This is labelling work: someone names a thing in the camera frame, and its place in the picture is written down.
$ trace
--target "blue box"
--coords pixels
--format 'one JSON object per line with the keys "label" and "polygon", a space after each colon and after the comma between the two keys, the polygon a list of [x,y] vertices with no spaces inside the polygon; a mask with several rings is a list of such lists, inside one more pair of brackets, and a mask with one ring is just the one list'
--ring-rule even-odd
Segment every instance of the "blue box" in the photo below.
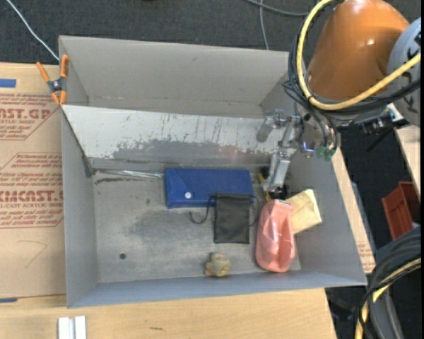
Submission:
{"label": "blue box", "polygon": [[247,169],[169,168],[165,170],[165,190],[168,208],[206,207],[217,193],[254,195]]}

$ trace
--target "yellow sponge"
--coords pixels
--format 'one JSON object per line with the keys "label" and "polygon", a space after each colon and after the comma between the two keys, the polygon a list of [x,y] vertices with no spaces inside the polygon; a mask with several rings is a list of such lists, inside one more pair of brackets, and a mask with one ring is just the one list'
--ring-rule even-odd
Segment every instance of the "yellow sponge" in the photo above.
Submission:
{"label": "yellow sponge", "polygon": [[294,211],[290,218],[294,234],[322,222],[313,190],[304,190],[287,198],[286,201],[294,207]]}

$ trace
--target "orange dome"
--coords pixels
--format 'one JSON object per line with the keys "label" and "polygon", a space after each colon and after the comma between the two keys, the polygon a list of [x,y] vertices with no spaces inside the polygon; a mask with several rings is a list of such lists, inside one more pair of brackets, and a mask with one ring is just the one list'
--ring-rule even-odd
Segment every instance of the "orange dome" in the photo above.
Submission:
{"label": "orange dome", "polygon": [[307,70],[310,89],[347,100],[387,74],[391,50],[409,22],[383,0],[346,0],[329,16]]}

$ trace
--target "yellow cable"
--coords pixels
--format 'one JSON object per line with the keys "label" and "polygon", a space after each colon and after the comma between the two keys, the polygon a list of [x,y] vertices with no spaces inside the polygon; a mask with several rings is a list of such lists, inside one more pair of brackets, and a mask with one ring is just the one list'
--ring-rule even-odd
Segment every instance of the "yellow cable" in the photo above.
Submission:
{"label": "yellow cable", "polygon": [[[395,270],[391,275],[389,275],[387,278],[385,278],[383,282],[387,282],[389,280],[391,280],[391,278],[393,278],[394,276],[396,276],[397,274],[400,274],[402,271],[408,270],[410,267],[414,266],[414,265],[418,265],[421,264],[421,257],[417,258],[416,260],[413,260],[407,264],[405,264],[404,266],[402,266],[401,268]],[[376,290],[373,294],[372,294],[372,301],[376,302],[379,297],[384,293],[384,291],[390,287],[392,284],[391,283],[387,283],[385,286],[379,288],[378,290]],[[367,317],[369,316],[369,306],[367,305],[367,302],[364,303],[363,307],[361,308],[361,316],[363,319],[363,323],[366,322]],[[358,320],[357,324],[356,324],[356,329],[355,329],[355,339],[363,339],[363,325],[361,324],[361,322]]]}
{"label": "yellow cable", "polygon": [[298,72],[298,83],[300,84],[300,88],[303,91],[303,94],[309,102],[311,102],[312,105],[314,105],[317,108],[323,109],[323,110],[337,110],[337,109],[343,109],[350,107],[351,105],[354,105],[358,102],[361,102],[362,100],[366,99],[367,97],[370,97],[371,95],[374,95],[378,90],[382,89],[386,85],[390,84],[394,79],[405,73],[407,70],[409,70],[412,66],[419,63],[421,60],[421,53],[419,52],[417,55],[415,55],[412,59],[407,61],[404,65],[400,66],[398,69],[396,69],[394,72],[389,74],[387,77],[383,78],[380,82],[372,86],[371,88],[367,89],[365,92],[357,95],[356,97],[353,97],[349,100],[346,100],[345,102],[340,103],[322,103],[318,101],[315,97],[313,92],[309,90],[307,87],[307,84],[305,82],[305,77],[303,73],[303,67],[302,67],[302,56],[303,56],[303,45],[305,44],[305,38],[307,30],[311,24],[312,19],[316,16],[317,12],[328,3],[335,1],[335,0],[321,0],[310,12],[308,17],[305,20],[305,23],[302,26],[302,30],[300,31],[300,36],[298,39],[298,47],[297,47],[297,72]]}

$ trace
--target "white cable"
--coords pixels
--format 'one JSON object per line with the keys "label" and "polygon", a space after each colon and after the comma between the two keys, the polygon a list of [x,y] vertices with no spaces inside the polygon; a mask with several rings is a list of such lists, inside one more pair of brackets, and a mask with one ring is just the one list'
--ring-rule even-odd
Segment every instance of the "white cable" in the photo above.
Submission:
{"label": "white cable", "polygon": [[42,44],[42,46],[47,49],[49,51],[49,53],[57,60],[59,61],[59,57],[53,52],[52,49],[50,49],[50,47],[40,38],[36,35],[36,33],[33,31],[33,29],[31,28],[30,24],[28,24],[28,21],[25,19],[25,17],[22,15],[22,13],[19,11],[19,9],[17,9],[16,5],[13,4],[13,2],[11,0],[6,0],[6,2],[11,6],[11,8],[13,8],[13,10],[17,13],[17,15],[19,16],[19,18],[23,21],[23,23],[25,24],[25,26],[27,27],[28,31],[31,32],[31,35],[33,35],[33,37],[35,37],[35,39]]}

